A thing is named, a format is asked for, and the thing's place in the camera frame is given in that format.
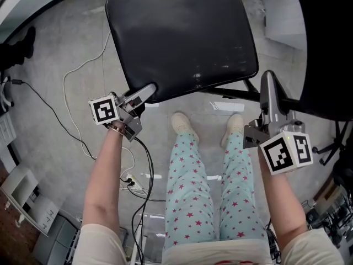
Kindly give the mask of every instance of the black chair seat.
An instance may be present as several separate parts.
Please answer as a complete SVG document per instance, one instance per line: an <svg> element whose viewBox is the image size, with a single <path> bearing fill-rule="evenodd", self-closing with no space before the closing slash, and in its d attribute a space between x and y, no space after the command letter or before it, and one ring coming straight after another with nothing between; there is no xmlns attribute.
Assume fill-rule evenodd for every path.
<svg viewBox="0 0 353 265"><path fill-rule="evenodd" d="M108 0L105 10L131 92L157 86L147 103L258 72L241 0Z"/></svg>

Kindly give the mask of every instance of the white shirt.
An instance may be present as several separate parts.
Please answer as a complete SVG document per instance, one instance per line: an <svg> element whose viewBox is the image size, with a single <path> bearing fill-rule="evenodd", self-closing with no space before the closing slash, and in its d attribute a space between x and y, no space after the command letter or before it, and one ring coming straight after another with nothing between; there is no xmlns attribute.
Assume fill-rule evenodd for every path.
<svg viewBox="0 0 353 265"><path fill-rule="evenodd" d="M215 265L222 261L239 264L251 261L274 264L269 245L262 240L233 240L192 243L169 248L163 254L163 265ZM116 233L97 224L81 229L74 265L126 264L121 241ZM284 265L343 265L343 259L323 229L305 232L294 238L282 252Z"/></svg>

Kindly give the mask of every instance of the beige sleeve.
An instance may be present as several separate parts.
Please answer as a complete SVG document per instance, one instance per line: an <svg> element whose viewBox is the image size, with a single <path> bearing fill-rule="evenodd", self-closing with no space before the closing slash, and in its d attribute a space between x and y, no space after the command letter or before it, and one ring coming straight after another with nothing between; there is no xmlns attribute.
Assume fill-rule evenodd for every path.
<svg viewBox="0 0 353 265"><path fill-rule="evenodd" d="M307 231L283 250L284 265L343 265L343 259L324 229Z"/></svg>
<svg viewBox="0 0 353 265"><path fill-rule="evenodd" d="M81 228L73 265L125 264L125 254L116 233L98 224L88 224Z"/></svg>

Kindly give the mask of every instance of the person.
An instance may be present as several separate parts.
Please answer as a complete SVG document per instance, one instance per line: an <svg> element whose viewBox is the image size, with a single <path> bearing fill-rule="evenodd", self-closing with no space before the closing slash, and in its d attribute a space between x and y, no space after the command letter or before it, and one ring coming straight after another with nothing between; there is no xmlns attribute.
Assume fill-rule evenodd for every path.
<svg viewBox="0 0 353 265"><path fill-rule="evenodd" d="M162 264L273 264L254 200L251 156L242 149L242 117L230 117L221 143L224 163L219 240L199 136L184 114L175 113L171 121L178 135L170 157ZM121 144L122 136L109 130L86 191L73 264L126 262L118 238ZM344 264L323 229L308 231L303 208L286 175L272 176L260 149L258 156L282 264Z"/></svg>
<svg viewBox="0 0 353 265"><path fill-rule="evenodd" d="M35 28L31 26L23 40L14 45L0 44L0 72L17 64L22 65L25 57L32 58L35 34Z"/></svg>

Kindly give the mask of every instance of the bracelet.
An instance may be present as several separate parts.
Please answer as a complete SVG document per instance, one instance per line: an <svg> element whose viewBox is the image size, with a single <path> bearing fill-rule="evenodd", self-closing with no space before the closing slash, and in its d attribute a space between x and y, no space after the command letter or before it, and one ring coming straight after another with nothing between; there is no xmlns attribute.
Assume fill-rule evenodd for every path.
<svg viewBox="0 0 353 265"><path fill-rule="evenodd" d="M106 127L107 129L116 131L118 134L124 136L124 131L122 130L122 128L118 128L117 126L114 126L112 124L108 124Z"/></svg>

